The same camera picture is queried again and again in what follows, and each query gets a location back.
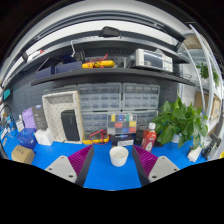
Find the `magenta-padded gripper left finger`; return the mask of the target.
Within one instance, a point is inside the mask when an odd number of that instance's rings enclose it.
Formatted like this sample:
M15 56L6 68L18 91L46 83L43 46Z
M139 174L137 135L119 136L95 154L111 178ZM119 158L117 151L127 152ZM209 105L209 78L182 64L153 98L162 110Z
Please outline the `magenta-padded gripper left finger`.
M46 171L59 176L67 181L83 186L94 156L94 146L74 145L68 156L60 155Z

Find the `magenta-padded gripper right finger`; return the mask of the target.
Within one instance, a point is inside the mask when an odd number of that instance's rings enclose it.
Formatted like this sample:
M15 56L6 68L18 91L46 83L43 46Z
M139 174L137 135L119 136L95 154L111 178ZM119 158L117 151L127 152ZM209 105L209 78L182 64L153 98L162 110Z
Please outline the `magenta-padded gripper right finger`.
M132 156L142 186L155 182L179 170L166 156L156 157L137 145L132 146Z

